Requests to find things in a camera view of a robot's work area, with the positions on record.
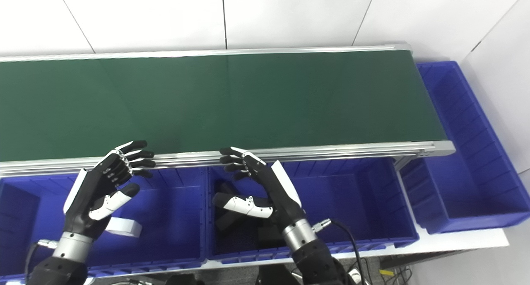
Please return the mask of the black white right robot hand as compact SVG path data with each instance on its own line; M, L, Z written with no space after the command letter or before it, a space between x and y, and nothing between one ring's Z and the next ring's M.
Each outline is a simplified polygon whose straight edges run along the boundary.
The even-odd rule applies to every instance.
M280 161L268 165L248 150L237 147L220 149L220 162L226 172L233 173L233 179L250 178L265 190L266 198L216 193L212 199L218 208L251 217L276 221L280 232L293 228L306 219L297 191Z

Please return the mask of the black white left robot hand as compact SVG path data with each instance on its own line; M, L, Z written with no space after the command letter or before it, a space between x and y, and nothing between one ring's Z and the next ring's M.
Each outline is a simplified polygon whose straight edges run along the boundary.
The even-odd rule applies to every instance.
M98 239L112 213L140 192L140 185L129 181L134 176L153 176L148 168L156 162L147 145L145 140L127 142L111 149L91 169L80 170L64 205L63 231L68 236Z

